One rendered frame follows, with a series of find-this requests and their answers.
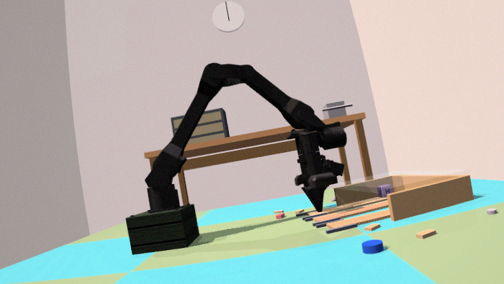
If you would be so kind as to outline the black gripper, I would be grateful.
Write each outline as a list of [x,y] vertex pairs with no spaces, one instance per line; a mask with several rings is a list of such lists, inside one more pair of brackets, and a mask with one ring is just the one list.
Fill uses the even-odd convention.
[[325,189],[331,184],[338,183],[337,175],[333,172],[323,173],[321,159],[323,155],[320,155],[320,152],[299,155],[298,163],[300,163],[302,174],[295,178],[296,186],[304,184],[301,188],[317,212],[323,210]]

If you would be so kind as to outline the orange checkered flat strip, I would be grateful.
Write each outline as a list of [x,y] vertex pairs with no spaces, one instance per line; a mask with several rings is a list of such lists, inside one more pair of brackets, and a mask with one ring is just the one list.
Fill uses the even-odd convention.
[[357,216],[357,217],[354,217],[351,219],[345,219],[345,220],[341,220],[341,221],[331,222],[331,223],[326,224],[326,226],[330,229],[337,228],[340,226],[347,226],[350,224],[357,224],[358,226],[360,226],[362,224],[370,223],[373,221],[379,221],[382,219],[388,219],[388,218],[391,218],[390,209],[385,210],[385,211],[379,211],[376,213],[370,213],[367,215]]

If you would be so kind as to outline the blue short cylinder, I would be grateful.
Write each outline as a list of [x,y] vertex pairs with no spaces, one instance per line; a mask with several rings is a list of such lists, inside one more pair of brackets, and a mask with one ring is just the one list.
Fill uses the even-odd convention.
[[362,243],[362,250],[365,254],[380,253],[383,251],[383,242],[380,240],[368,240]]

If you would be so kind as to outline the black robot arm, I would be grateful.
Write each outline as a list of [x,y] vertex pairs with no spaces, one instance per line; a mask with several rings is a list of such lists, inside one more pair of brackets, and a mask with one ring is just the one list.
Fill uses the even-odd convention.
[[[344,147],[347,135],[340,122],[325,124],[311,106],[290,97],[258,73],[251,65],[218,63],[208,64],[198,86],[198,91],[175,131],[171,142],[158,154],[152,170],[145,179],[148,185],[149,213],[170,211],[180,207],[178,190],[173,177],[181,172],[187,159],[184,149],[196,129],[209,101],[222,87],[246,84],[274,105],[295,129],[287,139],[295,139],[298,155]],[[316,131],[316,132],[312,132]]]

